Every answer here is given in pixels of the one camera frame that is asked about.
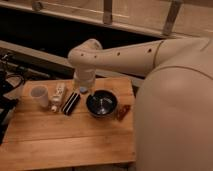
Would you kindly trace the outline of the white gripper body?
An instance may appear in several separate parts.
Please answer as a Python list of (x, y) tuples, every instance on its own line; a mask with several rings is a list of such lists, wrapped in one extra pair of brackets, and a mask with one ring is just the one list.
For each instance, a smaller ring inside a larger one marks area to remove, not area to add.
[(95, 70), (76, 68), (73, 75), (74, 88), (91, 90), (95, 84)]

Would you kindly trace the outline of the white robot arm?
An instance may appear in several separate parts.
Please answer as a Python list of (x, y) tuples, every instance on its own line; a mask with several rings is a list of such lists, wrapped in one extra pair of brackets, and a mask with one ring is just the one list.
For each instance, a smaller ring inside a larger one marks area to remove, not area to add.
[(70, 50), (77, 79), (100, 68), (143, 76), (134, 107), (137, 171), (213, 171), (213, 39)]

